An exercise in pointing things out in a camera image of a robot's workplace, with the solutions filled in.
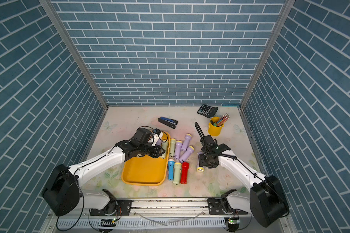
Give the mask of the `red flashlight plain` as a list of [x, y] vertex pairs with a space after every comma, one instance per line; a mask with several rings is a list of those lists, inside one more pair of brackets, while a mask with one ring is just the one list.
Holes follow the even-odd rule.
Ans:
[[180, 183], [181, 184], [187, 184], [187, 177], [188, 177], [188, 170], [189, 170], [189, 163], [183, 162], [181, 167], [181, 177], [180, 177]]

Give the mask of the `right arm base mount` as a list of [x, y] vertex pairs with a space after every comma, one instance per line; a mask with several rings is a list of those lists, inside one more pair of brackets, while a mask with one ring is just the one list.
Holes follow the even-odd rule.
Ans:
[[227, 197], [237, 191], [236, 189], [231, 189], [226, 193], [222, 194], [219, 198], [208, 198], [207, 204], [209, 208], [210, 215], [234, 215], [234, 214], [242, 214], [247, 215], [248, 212], [241, 209], [233, 209], [228, 203]]

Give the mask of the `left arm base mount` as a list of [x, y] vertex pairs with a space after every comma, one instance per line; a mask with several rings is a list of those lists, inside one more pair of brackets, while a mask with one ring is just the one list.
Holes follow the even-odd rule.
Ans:
[[109, 197], [109, 202], [102, 209], [91, 208], [91, 216], [128, 216], [130, 215], [133, 200], [119, 200], [109, 190], [103, 189], [102, 192]]

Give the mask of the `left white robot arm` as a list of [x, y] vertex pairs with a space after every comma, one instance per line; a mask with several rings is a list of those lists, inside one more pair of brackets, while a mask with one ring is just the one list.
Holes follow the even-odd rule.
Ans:
[[165, 149], [158, 141], [168, 140], [170, 135], [167, 132], [140, 127], [129, 140], [117, 142], [94, 158], [68, 167], [64, 164], [56, 166], [41, 195], [56, 216], [64, 216], [75, 209], [96, 209], [105, 215], [113, 215], [118, 204], [110, 191], [82, 191], [82, 186], [99, 173], [132, 158], [165, 158]]

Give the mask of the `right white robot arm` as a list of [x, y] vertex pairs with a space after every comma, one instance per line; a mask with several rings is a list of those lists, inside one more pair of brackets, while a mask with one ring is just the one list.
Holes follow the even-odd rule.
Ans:
[[274, 175], [266, 176], [240, 160], [225, 144], [218, 145], [212, 136], [200, 136], [202, 153], [199, 164], [209, 169], [222, 166], [237, 177], [247, 188], [248, 195], [230, 190], [221, 198], [227, 208], [240, 209], [252, 214], [263, 227], [268, 227], [277, 219], [289, 215], [290, 210], [280, 180]]

